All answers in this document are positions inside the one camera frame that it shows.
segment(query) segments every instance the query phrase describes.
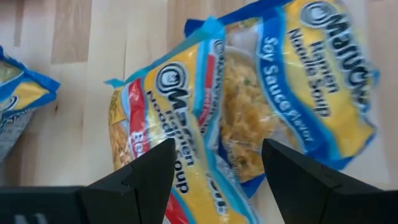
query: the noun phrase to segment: maruchan logo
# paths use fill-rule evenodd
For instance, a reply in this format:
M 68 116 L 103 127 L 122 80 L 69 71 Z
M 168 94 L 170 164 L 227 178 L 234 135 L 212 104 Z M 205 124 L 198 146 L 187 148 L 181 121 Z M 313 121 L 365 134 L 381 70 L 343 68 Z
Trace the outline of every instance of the maruchan logo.
M 19 96 L 11 96 L 10 98 L 6 99 L 4 102 L 0 103 L 0 112 L 6 112 L 9 110 L 14 109 L 15 105 L 17 105 L 19 101 Z
M 318 29 L 325 27 L 329 23 L 330 17 L 336 13 L 336 8 L 328 2 L 315 1 L 303 6 L 300 19 L 307 27 Z
M 161 68 L 156 75 L 156 89 L 163 95 L 168 95 L 175 89 L 186 89 L 187 70 L 179 62 L 170 62 Z

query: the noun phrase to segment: ramen noodle package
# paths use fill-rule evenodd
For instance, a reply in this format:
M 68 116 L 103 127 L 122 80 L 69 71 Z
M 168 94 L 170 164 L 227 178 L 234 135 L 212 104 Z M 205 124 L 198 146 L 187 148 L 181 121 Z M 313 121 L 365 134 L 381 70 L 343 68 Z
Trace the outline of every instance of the ramen noodle package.
M 259 223 L 233 172 L 216 154 L 224 35 L 223 26 L 209 18 L 125 82 L 107 82 L 115 87 L 109 108 L 115 169 L 175 139 L 175 178 L 165 213 L 171 223 Z M 203 136 L 198 123 L 206 124 Z
M 263 178 L 264 138 L 344 168 L 374 137 L 367 113 L 378 79 L 341 1 L 253 4 L 220 18 L 227 40 L 219 155 L 248 195 Z M 200 24 L 188 20 L 185 33 Z
M 53 101 L 59 86 L 10 58 L 0 46 L 0 162 L 25 129 L 33 111 Z

